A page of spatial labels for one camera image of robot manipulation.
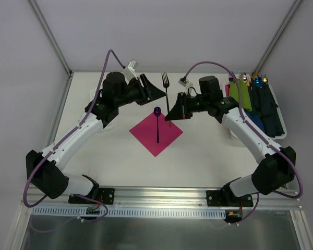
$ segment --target black cloth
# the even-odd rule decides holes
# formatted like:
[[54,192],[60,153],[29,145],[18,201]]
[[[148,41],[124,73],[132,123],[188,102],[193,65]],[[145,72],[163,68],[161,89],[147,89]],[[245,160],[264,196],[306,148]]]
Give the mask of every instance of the black cloth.
[[259,88],[255,84],[252,84],[252,95],[254,106],[259,106],[258,110],[266,135],[270,137],[282,135],[284,130],[277,113],[278,105],[273,98],[269,86],[264,83],[262,88]]

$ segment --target spoon handle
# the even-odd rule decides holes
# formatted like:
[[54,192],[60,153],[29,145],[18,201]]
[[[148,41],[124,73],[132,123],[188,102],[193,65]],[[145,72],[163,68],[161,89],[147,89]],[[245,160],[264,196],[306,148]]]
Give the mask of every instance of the spoon handle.
[[156,120],[156,122],[157,122],[157,123],[156,123],[156,133],[157,133],[157,134],[156,134],[156,136],[157,136],[157,137],[156,137],[156,142],[159,143],[159,118],[157,117],[156,119],[157,119],[157,120]]

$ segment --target spoon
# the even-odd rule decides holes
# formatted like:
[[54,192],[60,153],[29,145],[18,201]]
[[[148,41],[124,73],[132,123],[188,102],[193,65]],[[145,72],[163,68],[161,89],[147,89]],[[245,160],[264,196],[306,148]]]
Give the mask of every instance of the spoon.
[[154,108],[154,115],[156,116],[156,142],[159,143],[159,116],[161,115],[161,108],[155,107]]

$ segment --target white vent strip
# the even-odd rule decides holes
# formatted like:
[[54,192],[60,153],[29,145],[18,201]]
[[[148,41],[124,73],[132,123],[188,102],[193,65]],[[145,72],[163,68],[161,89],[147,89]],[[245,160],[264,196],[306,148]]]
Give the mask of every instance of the white vent strip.
[[[71,206],[37,206],[32,210],[33,215],[51,216],[95,216],[86,215],[87,207]],[[110,207],[108,217],[137,217],[137,218],[202,218],[225,219],[223,209],[169,209],[169,208],[119,208]]]

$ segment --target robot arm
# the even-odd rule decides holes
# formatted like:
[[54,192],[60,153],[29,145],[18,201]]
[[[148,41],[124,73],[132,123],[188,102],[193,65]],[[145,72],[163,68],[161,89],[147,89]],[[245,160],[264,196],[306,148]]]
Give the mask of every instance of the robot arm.
[[109,73],[87,117],[92,102],[85,108],[81,118],[61,138],[39,153],[32,150],[27,154],[28,178],[43,161],[31,183],[49,198],[54,199],[62,194],[80,194],[95,199],[99,185],[85,175],[62,173],[66,164],[89,138],[102,131],[118,115],[119,107],[132,102],[144,105],[166,95],[149,82],[144,74],[129,78],[128,84],[124,77],[127,75],[126,72]]
[[[237,135],[259,164],[253,174],[227,183],[219,193],[219,198],[226,199],[230,205],[238,204],[238,197],[258,192],[267,195],[291,182],[295,176],[294,171],[272,147],[279,149],[293,164],[296,158],[294,150],[291,147],[282,148],[250,119],[245,123],[240,115],[238,102],[232,97],[223,97],[216,77],[203,77],[199,79],[199,85],[201,94],[195,97],[178,93],[176,103],[165,120],[190,119],[195,112],[207,111]],[[247,123],[253,126],[258,134]],[[270,142],[269,147],[262,138]]]

